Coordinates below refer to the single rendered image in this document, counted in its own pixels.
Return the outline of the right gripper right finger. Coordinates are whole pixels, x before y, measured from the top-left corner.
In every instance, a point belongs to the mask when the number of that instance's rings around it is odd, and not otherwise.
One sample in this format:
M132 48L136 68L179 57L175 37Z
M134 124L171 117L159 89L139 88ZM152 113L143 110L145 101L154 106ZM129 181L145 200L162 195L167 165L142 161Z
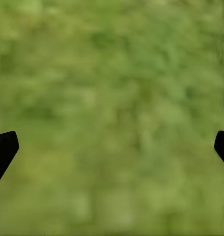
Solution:
M218 131L214 148L224 162L224 131Z

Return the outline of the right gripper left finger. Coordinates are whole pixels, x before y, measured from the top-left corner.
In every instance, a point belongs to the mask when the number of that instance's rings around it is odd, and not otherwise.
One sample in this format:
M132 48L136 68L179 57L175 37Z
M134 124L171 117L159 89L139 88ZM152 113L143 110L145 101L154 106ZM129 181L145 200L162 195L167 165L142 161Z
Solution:
M0 134L0 179L19 150L19 142L15 131Z

